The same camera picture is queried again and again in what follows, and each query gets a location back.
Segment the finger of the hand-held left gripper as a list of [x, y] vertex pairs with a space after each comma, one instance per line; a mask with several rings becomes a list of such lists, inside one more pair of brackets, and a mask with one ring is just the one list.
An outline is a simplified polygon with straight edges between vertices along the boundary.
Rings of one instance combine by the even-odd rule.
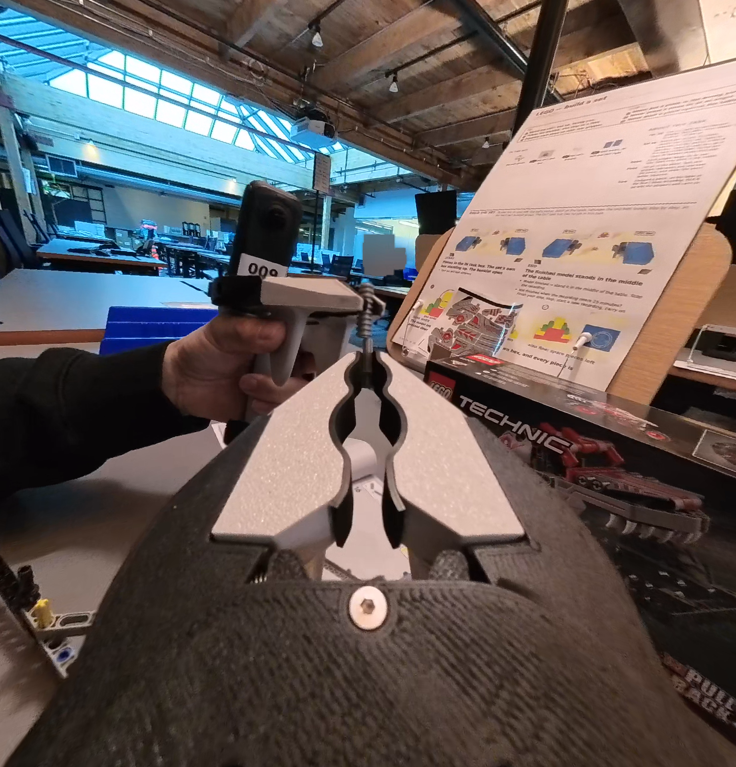
[[359, 297], [348, 284], [335, 278], [266, 278], [262, 297]]
[[288, 307], [313, 312], [358, 314], [365, 310], [363, 297], [353, 290], [317, 292], [313, 290], [262, 290], [264, 306]]

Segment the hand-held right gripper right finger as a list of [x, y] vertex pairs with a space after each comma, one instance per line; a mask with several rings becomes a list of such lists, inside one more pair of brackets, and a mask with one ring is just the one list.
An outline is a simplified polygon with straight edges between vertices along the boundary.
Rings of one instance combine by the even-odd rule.
[[393, 548], [463, 549], [522, 540], [525, 530], [462, 411], [376, 352], [386, 456], [382, 522]]

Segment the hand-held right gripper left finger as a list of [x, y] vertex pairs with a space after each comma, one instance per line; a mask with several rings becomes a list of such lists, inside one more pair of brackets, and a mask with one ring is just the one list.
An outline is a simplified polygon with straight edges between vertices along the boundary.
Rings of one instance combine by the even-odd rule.
[[269, 417], [211, 535], [272, 548], [343, 547], [354, 512], [344, 441], [356, 426], [360, 354], [338, 360]]

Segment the grey toy shock absorber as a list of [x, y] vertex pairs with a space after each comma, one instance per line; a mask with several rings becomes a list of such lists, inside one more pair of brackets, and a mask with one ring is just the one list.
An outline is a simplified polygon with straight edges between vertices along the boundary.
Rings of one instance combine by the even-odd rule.
[[375, 286], [371, 282], [360, 283], [357, 292], [362, 301], [362, 308], [357, 317], [356, 334], [362, 340], [363, 361], [370, 362], [373, 357], [373, 325], [382, 318], [386, 304], [377, 296]]

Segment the person's left hand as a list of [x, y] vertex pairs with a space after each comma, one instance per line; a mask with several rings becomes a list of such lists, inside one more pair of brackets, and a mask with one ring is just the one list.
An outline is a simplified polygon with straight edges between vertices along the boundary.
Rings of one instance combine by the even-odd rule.
[[267, 415], [316, 377], [314, 357], [304, 351], [282, 385], [253, 372], [257, 357], [276, 351], [285, 333], [279, 321], [220, 314], [168, 345], [162, 392], [185, 416], [227, 423]]

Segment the small sign on pole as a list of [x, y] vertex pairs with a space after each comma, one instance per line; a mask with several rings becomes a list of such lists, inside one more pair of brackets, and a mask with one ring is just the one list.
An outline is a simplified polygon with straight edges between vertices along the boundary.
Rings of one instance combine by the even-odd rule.
[[330, 231], [330, 155], [316, 152], [314, 155], [313, 183], [315, 193], [314, 218], [310, 245], [310, 266], [314, 267], [315, 252], [318, 247], [327, 246]]

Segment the ceiling projector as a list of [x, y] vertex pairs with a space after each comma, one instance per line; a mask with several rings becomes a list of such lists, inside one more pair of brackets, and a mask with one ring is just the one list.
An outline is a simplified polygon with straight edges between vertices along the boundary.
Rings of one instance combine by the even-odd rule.
[[334, 147], [338, 136], [334, 124], [328, 119], [301, 117], [290, 126], [290, 141], [317, 151]]

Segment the black monitor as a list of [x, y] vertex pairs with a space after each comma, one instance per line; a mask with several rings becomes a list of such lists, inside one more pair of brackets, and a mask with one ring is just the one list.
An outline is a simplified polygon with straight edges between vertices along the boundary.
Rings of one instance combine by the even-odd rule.
[[414, 199], [419, 235], [443, 235], [455, 227], [458, 201], [454, 189], [417, 193]]

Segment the sticker sheet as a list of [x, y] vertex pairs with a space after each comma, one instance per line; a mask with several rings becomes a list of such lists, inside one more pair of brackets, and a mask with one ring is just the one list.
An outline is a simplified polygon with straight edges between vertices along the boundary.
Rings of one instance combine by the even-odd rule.
[[515, 330], [523, 306], [500, 303], [458, 288], [430, 332], [429, 360], [476, 354], [496, 358]]

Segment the black toy set box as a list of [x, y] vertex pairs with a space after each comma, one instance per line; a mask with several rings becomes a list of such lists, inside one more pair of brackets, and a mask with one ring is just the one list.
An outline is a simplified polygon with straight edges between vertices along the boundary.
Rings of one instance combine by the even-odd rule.
[[736, 745], [736, 436], [485, 354], [424, 380], [581, 513], [682, 699]]

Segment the white table with wood edge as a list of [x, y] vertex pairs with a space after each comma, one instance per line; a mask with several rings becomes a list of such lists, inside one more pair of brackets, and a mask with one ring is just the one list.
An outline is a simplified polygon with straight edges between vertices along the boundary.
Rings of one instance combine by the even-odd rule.
[[113, 306], [212, 308], [206, 280], [15, 270], [0, 280], [0, 347], [99, 342]]

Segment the clear acrylic stand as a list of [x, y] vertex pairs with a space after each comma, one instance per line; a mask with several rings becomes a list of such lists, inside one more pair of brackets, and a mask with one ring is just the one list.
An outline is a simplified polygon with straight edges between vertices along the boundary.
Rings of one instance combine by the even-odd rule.
[[736, 380], [736, 327], [703, 324], [674, 361], [675, 368]]

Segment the partly built toy chassis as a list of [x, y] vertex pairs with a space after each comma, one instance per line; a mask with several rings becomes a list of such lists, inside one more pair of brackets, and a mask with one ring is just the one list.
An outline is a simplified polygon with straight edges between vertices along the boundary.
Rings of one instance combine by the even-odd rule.
[[36, 644], [59, 679], [77, 660], [80, 644], [93, 627], [96, 611], [56, 612], [28, 564], [12, 569], [0, 553], [0, 599]]

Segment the instruction poster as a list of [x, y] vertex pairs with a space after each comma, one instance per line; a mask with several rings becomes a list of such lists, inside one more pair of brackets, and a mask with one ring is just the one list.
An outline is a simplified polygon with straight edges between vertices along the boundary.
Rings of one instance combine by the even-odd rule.
[[606, 389], [734, 170], [736, 60], [536, 110], [440, 285], [523, 303], [501, 356]]

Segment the black pillar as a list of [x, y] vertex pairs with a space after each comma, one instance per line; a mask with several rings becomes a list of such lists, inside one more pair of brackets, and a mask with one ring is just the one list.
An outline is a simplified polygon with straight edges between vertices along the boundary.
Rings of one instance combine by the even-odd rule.
[[515, 109], [512, 138], [515, 138], [531, 112], [543, 106], [555, 53], [565, 23], [567, 5], [568, 1], [543, 1], [541, 4], [533, 44], [527, 59], [527, 69]]

